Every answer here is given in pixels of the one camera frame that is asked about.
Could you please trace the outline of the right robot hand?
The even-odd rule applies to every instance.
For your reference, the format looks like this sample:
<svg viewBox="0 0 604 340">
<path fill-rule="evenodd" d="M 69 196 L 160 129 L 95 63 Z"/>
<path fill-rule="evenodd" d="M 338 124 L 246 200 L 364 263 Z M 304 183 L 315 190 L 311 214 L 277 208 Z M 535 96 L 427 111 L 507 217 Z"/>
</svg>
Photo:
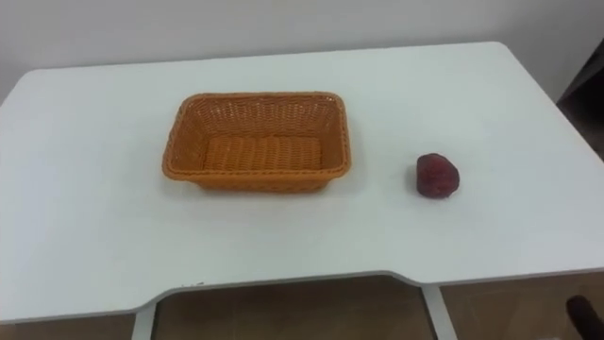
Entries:
<svg viewBox="0 0 604 340">
<path fill-rule="evenodd" d="M 565 302 L 565 310 L 582 340 L 603 340 L 604 324 L 590 300 L 573 296 Z"/>
</svg>

